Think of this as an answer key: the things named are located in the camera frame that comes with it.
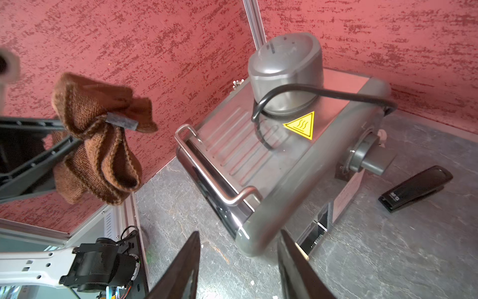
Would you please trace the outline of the brown cloth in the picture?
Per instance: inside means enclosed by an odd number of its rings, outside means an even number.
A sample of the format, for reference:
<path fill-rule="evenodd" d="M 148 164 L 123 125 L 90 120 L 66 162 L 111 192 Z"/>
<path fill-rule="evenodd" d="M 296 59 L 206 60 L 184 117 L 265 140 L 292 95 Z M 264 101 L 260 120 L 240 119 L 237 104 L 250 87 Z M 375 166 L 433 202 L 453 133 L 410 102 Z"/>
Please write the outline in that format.
<path fill-rule="evenodd" d="M 134 131 L 158 130 L 149 98 L 135 97 L 126 86 L 64 73 L 54 87 L 52 107 L 65 128 L 53 133 L 53 142 L 67 136 L 82 140 L 54 168 L 56 190 L 68 203 L 79 203 L 89 193 L 119 205 L 141 187 L 141 163 L 128 146 L 125 129 L 132 121 Z"/>

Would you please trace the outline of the silver coffee machine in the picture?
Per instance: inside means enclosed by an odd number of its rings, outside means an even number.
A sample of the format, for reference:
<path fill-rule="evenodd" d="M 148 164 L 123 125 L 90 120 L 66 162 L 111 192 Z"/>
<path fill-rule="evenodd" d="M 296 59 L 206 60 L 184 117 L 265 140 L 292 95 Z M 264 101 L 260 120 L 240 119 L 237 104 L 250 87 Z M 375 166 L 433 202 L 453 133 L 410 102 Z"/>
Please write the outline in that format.
<path fill-rule="evenodd" d="M 264 253 L 281 229 L 304 244 L 336 220 L 364 171 L 393 161 L 380 129 L 397 107 L 391 93 L 379 78 L 325 68 L 312 34 L 278 36 L 199 127 L 177 129 L 177 157 L 243 255 Z"/>

